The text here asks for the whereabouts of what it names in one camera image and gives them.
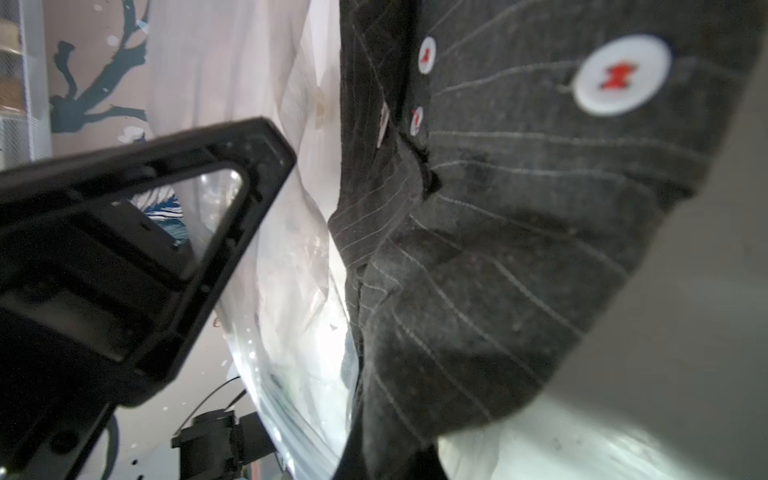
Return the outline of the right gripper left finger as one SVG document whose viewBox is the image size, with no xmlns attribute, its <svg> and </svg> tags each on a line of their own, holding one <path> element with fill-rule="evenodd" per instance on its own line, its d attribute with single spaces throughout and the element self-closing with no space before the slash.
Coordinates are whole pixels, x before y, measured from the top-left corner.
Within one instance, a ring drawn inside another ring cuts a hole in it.
<svg viewBox="0 0 768 480">
<path fill-rule="evenodd" d="M 1 475 L 73 479 L 120 406 L 173 381 L 296 163 L 266 118 L 1 174 Z M 239 182 L 209 242 L 132 196 Z"/>
</svg>

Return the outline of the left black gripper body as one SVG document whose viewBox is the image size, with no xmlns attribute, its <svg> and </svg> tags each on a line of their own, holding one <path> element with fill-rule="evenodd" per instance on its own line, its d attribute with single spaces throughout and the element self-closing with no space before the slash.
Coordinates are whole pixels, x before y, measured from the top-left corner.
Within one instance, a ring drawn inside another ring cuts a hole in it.
<svg viewBox="0 0 768 480">
<path fill-rule="evenodd" d="M 195 417 L 171 440 L 182 480 L 238 479 L 244 467 L 277 449 L 258 413 L 214 410 Z"/>
</svg>

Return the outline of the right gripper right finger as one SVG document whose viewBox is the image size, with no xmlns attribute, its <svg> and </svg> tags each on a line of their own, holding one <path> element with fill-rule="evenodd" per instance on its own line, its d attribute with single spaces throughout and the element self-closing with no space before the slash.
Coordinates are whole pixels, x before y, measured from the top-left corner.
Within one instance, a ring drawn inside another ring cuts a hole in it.
<svg viewBox="0 0 768 480">
<path fill-rule="evenodd" d="M 525 409 L 439 443 L 452 479 L 767 475 L 767 61 L 702 191 Z"/>
</svg>

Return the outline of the clear plastic vacuum bag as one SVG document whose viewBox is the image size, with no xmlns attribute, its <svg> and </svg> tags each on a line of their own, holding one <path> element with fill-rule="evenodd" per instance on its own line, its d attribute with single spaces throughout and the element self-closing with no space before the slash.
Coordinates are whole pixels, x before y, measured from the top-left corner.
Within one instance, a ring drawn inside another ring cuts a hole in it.
<svg viewBox="0 0 768 480">
<path fill-rule="evenodd" d="M 159 136 L 263 117 L 296 163 L 216 306 L 239 374 L 296 479 L 329 479 L 358 369 L 345 365 L 335 1 L 156 1 L 148 118 Z"/>
</svg>

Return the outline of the dark grey striped shirt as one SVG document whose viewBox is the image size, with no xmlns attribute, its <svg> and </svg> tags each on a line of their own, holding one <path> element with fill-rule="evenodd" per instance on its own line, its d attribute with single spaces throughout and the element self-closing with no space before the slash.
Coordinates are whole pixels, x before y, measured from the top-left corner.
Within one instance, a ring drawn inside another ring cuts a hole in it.
<svg viewBox="0 0 768 480">
<path fill-rule="evenodd" d="M 705 180 L 763 1 L 343 1 L 338 478 L 530 403 Z"/>
</svg>

